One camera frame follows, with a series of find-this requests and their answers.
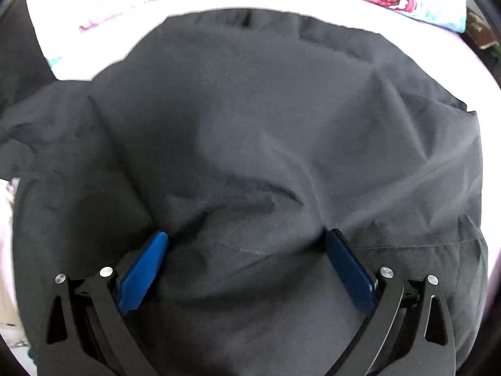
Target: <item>garment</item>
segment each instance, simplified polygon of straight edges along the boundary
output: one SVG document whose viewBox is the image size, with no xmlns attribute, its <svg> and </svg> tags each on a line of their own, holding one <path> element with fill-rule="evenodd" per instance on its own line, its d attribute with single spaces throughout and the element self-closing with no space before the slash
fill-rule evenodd
<svg viewBox="0 0 501 376">
<path fill-rule="evenodd" d="M 0 324 L 21 326 L 12 267 L 12 209 L 18 180 L 0 180 Z"/>
<path fill-rule="evenodd" d="M 125 321 L 159 374 L 324 374 L 363 320 L 322 250 L 333 227 L 373 270 L 436 275 L 458 364 L 471 349 L 487 282 L 477 117 L 379 35 L 260 10 L 170 18 L 1 127 L 35 354 L 33 301 L 54 276 L 113 266 L 154 229 L 171 248 Z"/>
</svg>

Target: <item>metal screw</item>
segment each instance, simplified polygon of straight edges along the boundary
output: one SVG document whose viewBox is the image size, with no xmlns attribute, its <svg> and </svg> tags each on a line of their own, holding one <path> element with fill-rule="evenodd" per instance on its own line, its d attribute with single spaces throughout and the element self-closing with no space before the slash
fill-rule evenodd
<svg viewBox="0 0 501 376">
<path fill-rule="evenodd" d="M 56 276 L 56 283 L 57 284 L 61 284 L 61 283 L 64 283 L 64 281 L 66 280 L 66 275 L 65 274 L 58 274 Z"/>
<path fill-rule="evenodd" d="M 428 276 L 428 283 L 433 284 L 436 286 L 438 284 L 438 278 L 436 278 L 433 274 L 430 274 Z"/>
<path fill-rule="evenodd" d="M 101 277 L 109 277 L 113 274 L 113 269 L 111 267 L 103 267 L 101 271 L 99 271 L 99 275 Z"/>
<path fill-rule="evenodd" d="M 383 277 L 386 277 L 386 278 L 392 278 L 393 277 L 393 270 L 389 267 L 381 267 L 379 269 L 379 272 L 381 273 L 381 275 Z"/>
</svg>

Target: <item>dark gray fabric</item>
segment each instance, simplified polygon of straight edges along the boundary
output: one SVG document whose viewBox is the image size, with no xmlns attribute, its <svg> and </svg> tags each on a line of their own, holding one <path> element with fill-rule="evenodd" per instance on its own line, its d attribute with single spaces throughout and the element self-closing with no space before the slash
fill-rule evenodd
<svg viewBox="0 0 501 376">
<path fill-rule="evenodd" d="M 0 114 L 55 81 L 38 45 L 26 0 L 0 17 Z"/>
<path fill-rule="evenodd" d="M 171 247 L 126 322 L 160 374 L 322 375 L 363 320 L 321 246 L 438 276 L 457 361 L 485 300 L 477 117 L 383 37 L 225 10 L 166 20 L 92 82 L 4 114 L 19 307 L 54 276 Z"/>
</svg>

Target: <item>blue gripper pad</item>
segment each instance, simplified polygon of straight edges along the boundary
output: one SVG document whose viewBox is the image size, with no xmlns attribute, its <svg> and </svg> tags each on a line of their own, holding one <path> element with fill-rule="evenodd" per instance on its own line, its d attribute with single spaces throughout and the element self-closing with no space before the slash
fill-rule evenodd
<svg viewBox="0 0 501 376">
<path fill-rule="evenodd" d="M 167 233 L 157 233 L 123 277 L 117 301 L 117 307 L 122 315 L 136 309 L 143 301 L 160 269 L 168 244 Z"/>
<path fill-rule="evenodd" d="M 370 314 L 376 308 L 375 284 L 336 230 L 325 235 L 325 252 L 355 307 Z"/>
</svg>

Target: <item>black plastic bracket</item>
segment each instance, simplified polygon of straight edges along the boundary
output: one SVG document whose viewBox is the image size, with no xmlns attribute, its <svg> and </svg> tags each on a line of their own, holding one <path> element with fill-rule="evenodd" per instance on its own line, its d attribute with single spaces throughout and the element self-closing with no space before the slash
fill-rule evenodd
<svg viewBox="0 0 501 376">
<path fill-rule="evenodd" d="M 344 237 L 331 231 L 326 237 L 333 243 L 330 258 L 341 262 L 344 282 L 351 295 L 362 302 L 371 302 L 373 309 L 355 338 L 326 376 L 453 376 L 455 346 L 447 302 L 434 276 L 421 281 L 403 282 L 397 273 L 382 268 L 374 276 L 355 258 Z M 129 333 L 117 309 L 117 273 L 100 273 L 84 280 L 66 276 L 54 284 L 48 307 L 48 322 L 39 347 L 39 376 L 158 376 Z M 361 285 L 371 294 L 364 300 L 355 290 Z M 406 293 L 414 286 L 414 293 Z M 393 327 L 397 312 L 407 308 L 413 324 L 405 328 L 411 343 L 407 350 L 395 350 L 383 369 L 372 369 Z"/>
</svg>

